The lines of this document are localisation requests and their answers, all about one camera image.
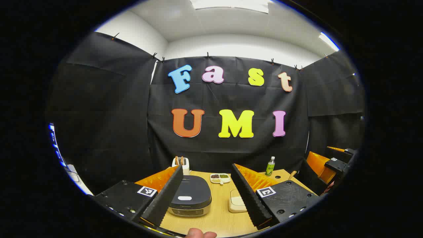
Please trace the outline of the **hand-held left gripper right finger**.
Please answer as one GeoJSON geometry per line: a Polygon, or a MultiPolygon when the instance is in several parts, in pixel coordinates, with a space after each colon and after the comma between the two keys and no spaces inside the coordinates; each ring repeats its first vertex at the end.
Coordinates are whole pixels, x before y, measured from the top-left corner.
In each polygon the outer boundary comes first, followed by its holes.
{"type": "Polygon", "coordinates": [[[292,180],[277,182],[238,164],[232,169],[231,179],[257,229],[284,223],[319,202],[319,196],[292,180]]]}

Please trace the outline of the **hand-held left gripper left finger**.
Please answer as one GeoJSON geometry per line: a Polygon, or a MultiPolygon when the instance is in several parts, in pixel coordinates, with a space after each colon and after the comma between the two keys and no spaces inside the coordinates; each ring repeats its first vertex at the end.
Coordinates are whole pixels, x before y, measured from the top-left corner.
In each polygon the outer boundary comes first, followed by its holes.
{"type": "Polygon", "coordinates": [[[122,180],[94,200],[129,222],[159,227],[182,179],[180,165],[169,167],[136,183],[122,180]]]}

